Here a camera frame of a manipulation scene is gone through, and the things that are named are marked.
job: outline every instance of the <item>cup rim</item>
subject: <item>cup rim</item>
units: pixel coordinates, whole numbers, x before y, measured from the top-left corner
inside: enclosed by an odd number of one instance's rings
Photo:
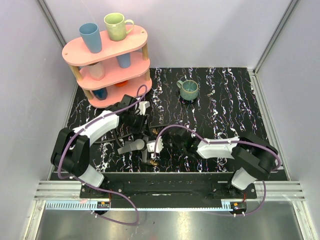
[[[197,83],[196,81],[193,81],[193,80],[185,80],[185,81],[182,83],[181,88],[183,88],[183,89],[186,91],[186,89],[184,88],[184,84],[185,84],[186,82],[194,82],[194,83],[196,84],[196,90],[194,90],[194,91],[188,91],[188,93],[192,94],[192,93],[198,91],[199,85],[198,85],[198,83]]]
[[[82,33],[82,32],[80,31],[80,29],[81,29],[84,25],[88,25],[88,24],[90,24],[90,25],[92,25],[92,24],[93,24],[93,25],[96,27],[96,30],[95,30],[95,31],[93,31],[93,32],[91,32],[91,33]],[[93,23],[93,22],[87,22],[87,23],[85,23],[85,24],[82,24],[82,25],[79,27],[79,33],[81,33],[82,35],[91,35],[91,34],[96,33],[98,30],[99,30],[98,25],[97,25],[97,24],[95,24],[95,23]]]
[[[109,15],[112,15],[112,14],[121,15],[121,16],[122,16],[122,21],[121,21],[121,22],[118,22],[118,23],[115,23],[115,24],[107,23],[107,22],[106,22],[106,17],[108,17]],[[103,19],[104,23],[105,23],[105,24],[108,24],[108,25],[118,25],[118,24],[122,23],[124,20],[125,20],[125,16],[124,16],[122,13],[120,13],[120,12],[112,12],[112,13],[109,13],[109,14],[105,15],[105,16],[104,16],[104,19]]]

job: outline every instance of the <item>green mug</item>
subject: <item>green mug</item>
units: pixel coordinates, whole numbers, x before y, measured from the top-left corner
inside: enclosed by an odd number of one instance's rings
[[[127,34],[134,28],[134,21],[128,19],[125,20],[125,16],[121,13],[114,12],[104,17],[104,23],[108,32],[109,38],[112,41],[121,41],[126,38]],[[132,28],[127,31],[126,23],[131,23]]]
[[[199,86],[193,80],[177,81],[176,85],[180,88],[180,95],[184,100],[191,101],[198,97]]]

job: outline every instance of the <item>mug handle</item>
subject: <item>mug handle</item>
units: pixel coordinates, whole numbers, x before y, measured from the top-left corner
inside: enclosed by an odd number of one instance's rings
[[[181,89],[181,87],[182,87],[182,84],[184,84],[184,82],[181,81],[181,80],[179,80],[179,81],[176,82],[176,85],[177,85],[178,88],[180,88],[180,89]]]
[[[126,34],[128,34],[128,33],[131,32],[132,29],[134,29],[135,23],[131,19],[125,20],[124,24],[126,24],[126,23],[131,23],[132,24],[132,28],[129,31],[126,31]]]

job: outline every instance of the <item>teal mug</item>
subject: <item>teal mug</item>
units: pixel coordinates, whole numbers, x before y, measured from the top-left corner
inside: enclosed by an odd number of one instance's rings
[[[180,88],[180,95],[184,100],[191,101],[198,97],[199,86],[193,80],[177,81],[176,85]]]

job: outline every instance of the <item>orange bowl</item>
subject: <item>orange bowl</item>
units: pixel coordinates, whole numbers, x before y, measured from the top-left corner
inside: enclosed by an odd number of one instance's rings
[[[119,82],[119,83],[116,83],[115,86],[116,86],[116,87],[123,87],[123,86],[126,85],[127,83],[128,83],[128,80],[122,81],[122,82]]]

